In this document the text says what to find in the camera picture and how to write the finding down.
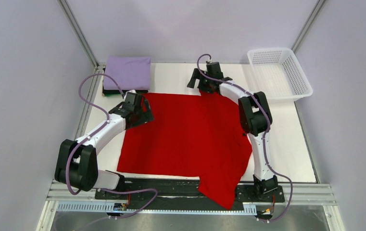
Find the red t shirt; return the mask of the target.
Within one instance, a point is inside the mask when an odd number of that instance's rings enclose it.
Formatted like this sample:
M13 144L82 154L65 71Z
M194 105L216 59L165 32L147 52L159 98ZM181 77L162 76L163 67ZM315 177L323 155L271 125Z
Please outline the red t shirt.
M199 192L231 209L252 154L238 105L216 93L145 98L154 120L126 131L117 170L198 177Z

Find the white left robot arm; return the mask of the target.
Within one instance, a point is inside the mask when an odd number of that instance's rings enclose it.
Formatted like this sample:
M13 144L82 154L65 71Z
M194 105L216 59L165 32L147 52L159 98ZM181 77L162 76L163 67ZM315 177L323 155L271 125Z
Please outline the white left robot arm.
M154 116L148 99L128 91L124 100L105 113L94 130L75 140L64 140L59 149L54 178L66 184L71 194L91 189L106 189L115 199L126 193L124 177L98 168L97 156L117 135L125 130L152 122Z

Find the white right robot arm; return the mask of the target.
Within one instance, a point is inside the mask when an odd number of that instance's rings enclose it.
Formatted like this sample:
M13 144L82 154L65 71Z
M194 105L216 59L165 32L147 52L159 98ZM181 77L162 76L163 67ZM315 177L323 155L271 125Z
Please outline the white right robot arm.
M278 179L269 168L270 157L269 130L272 116L266 96L263 92L251 93L225 77L218 62L208 61L206 70L194 68L187 84L207 93L217 93L229 98L239 107L240 125L252 145L254 159L253 194L256 199L265 201L274 199L278 192Z

